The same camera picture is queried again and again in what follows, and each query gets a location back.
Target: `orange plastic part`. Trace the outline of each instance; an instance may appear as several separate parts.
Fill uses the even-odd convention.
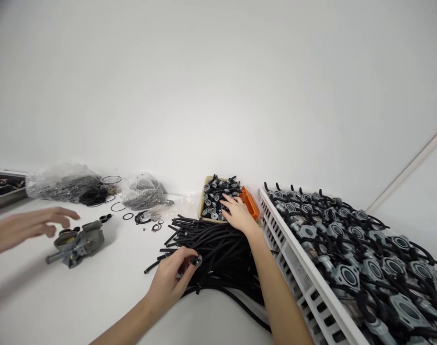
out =
[[[257,220],[257,218],[260,215],[260,210],[255,202],[255,200],[253,199],[253,196],[250,194],[250,192],[248,190],[246,190],[245,186],[242,186],[242,193],[240,195],[242,201],[244,202],[244,204],[247,205],[247,209],[250,212],[252,218],[254,220]]]

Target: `clear plastic bag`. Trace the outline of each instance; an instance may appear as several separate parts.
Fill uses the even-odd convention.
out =
[[[85,164],[59,163],[25,177],[31,198],[79,203],[79,197],[100,183],[101,176]]]
[[[152,208],[165,204],[164,191],[161,183],[149,173],[123,180],[121,185],[121,202],[133,211]]]
[[[186,218],[197,219],[200,197],[200,193],[183,195],[173,203],[154,206],[145,213],[145,217],[158,221],[160,219],[177,218],[178,214],[181,214]]]

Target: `person's left hand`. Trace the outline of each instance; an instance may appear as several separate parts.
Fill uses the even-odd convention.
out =
[[[53,207],[40,211],[20,213],[0,220],[0,253],[15,247],[30,237],[46,234],[54,237],[56,227],[48,223],[58,223],[69,228],[70,217],[78,220],[78,213],[63,208]]]
[[[197,267],[190,262],[191,256],[198,256],[194,249],[181,247],[171,256],[163,259],[157,268],[150,290],[144,300],[158,318],[177,303],[185,292]],[[177,279],[177,272],[183,268],[183,275]]]

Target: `hand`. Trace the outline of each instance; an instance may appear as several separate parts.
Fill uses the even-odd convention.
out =
[[[198,256],[194,249],[181,247],[159,263],[150,290],[144,299],[157,317],[164,315],[177,303],[185,292],[196,266],[190,263],[191,256]],[[177,272],[183,268],[183,276],[177,279]]]
[[[46,234],[54,237],[56,227],[47,223],[59,223],[63,228],[70,227],[70,217],[78,220],[76,212],[62,207],[47,208],[40,211],[20,213],[0,220],[0,253],[14,248],[30,237]]]
[[[222,210],[222,215],[233,228],[241,230],[245,235],[247,235],[252,228],[258,228],[257,223],[247,209],[247,205],[244,204],[241,198],[231,198],[226,194],[223,194],[223,196],[227,201],[220,200],[220,202],[229,209],[231,214]]]

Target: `carburetor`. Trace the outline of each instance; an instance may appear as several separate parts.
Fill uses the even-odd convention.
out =
[[[102,222],[96,220],[92,223],[83,225],[83,230],[79,227],[73,230],[63,231],[54,241],[54,246],[59,250],[58,253],[46,257],[49,265],[57,260],[68,268],[78,266],[86,256],[93,256],[102,247],[105,238],[102,232]]]

